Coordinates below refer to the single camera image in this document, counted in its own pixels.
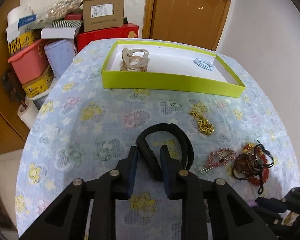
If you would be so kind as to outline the pink rhinestone hair clip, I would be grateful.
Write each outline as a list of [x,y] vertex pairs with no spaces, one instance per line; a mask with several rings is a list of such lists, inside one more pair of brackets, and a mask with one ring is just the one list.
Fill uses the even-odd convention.
[[220,148],[213,151],[207,158],[206,166],[200,170],[200,173],[207,172],[215,167],[225,166],[229,161],[236,159],[236,152],[229,148]]

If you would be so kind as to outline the beige claw hair clip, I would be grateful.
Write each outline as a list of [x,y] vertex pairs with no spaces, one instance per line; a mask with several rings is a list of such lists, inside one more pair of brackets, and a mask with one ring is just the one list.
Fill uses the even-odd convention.
[[145,49],[124,48],[121,53],[121,71],[126,72],[147,72],[149,64],[149,51]]

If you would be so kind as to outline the green white shallow box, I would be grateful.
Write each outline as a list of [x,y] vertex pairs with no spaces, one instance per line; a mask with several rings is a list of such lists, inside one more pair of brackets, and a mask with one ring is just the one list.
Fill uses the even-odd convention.
[[[147,72],[121,71],[124,48],[149,51]],[[116,40],[101,67],[104,88],[175,90],[239,97],[245,85],[213,51],[147,39]]]

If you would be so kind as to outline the white roll on floor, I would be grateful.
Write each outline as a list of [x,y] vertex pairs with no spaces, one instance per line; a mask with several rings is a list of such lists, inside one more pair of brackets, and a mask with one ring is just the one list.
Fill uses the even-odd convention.
[[17,115],[29,129],[32,128],[38,113],[39,110],[32,100],[23,101],[17,111]]

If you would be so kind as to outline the yellow box under bin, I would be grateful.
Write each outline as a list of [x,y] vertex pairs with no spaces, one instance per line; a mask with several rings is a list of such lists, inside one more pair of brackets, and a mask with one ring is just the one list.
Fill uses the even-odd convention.
[[22,85],[28,98],[32,98],[48,90],[54,78],[51,66],[48,64],[43,73],[36,79]]

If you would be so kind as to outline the brown wooden wardrobe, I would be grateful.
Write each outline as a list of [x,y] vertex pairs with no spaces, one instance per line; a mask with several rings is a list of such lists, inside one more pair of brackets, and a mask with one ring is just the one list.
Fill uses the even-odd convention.
[[8,63],[10,55],[5,33],[7,14],[19,5],[20,0],[0,2],[0,154],[23,148],[30,131],[17,115],[20,102],[15,96],[23,90]]

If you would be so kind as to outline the red gift box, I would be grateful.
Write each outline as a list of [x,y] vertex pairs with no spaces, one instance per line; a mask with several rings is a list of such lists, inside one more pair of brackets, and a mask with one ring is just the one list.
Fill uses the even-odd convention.
[[76,36],[77,50],[80,52],[92,41],[110,38],[138,38],[139,26],[134,23],[124,24],[122,27],[107,28],[79,33]]

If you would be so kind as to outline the pink plastic bin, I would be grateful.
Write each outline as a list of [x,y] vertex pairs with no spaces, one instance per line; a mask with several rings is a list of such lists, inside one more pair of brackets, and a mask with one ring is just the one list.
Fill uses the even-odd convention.
[[37,40],[8,59],[22,85],[38,78],[48,66],[44,50],[48,42],[47,39]]

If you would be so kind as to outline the brown wooden door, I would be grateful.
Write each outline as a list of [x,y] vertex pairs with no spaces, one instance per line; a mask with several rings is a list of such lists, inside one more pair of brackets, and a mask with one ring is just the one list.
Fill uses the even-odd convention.
[[216,50],[230,3],[231,0],[145,0],[142,38]]

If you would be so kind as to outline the green striped box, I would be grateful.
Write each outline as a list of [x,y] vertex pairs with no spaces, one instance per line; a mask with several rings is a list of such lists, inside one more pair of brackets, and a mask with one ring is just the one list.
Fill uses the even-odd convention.
[[83,21],[80,20],[58,20],[52,22],[37,22],[30,26],[30,30],[38,30],[44,28],[80,28]]

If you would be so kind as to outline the brown cardboard box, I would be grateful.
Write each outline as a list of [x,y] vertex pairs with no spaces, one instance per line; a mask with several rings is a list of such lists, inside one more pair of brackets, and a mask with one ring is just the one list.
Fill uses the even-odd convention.
[[83,0],[84,32],[123,26],[125,0]]

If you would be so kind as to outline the small red box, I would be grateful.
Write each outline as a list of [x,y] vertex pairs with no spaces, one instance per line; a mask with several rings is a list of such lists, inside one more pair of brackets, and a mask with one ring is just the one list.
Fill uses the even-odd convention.
[[67,14],[64,19],[69,20],[69,21],[81,21],[81,20],[83,20],[83,15],[82,14]]

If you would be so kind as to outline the yellow patterned box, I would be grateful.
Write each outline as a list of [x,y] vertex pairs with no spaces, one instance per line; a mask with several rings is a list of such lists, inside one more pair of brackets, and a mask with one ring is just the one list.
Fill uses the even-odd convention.
[[9,55],[13,56],[16,53],[26,49],[34,42],[39,40],[40,36],[40,30],[31,30],[13,39],[10,43],[8,43]]

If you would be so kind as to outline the bag of nuts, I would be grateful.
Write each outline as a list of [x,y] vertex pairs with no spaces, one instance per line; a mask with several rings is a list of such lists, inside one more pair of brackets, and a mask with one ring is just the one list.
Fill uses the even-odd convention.
[[56,21],[77,10],[82,0],[61,0],[49,6],[42,15],[44,21]]

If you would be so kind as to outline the white blue carton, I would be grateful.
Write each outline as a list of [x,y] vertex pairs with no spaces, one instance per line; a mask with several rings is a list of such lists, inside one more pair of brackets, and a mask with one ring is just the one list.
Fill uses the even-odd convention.
[[37,20],[37,15],[30,15],[20,18],[17,22],[9,25],[6,28],[7,43],[12,42],[20,35],[23,35],[29,31],[30,26]]

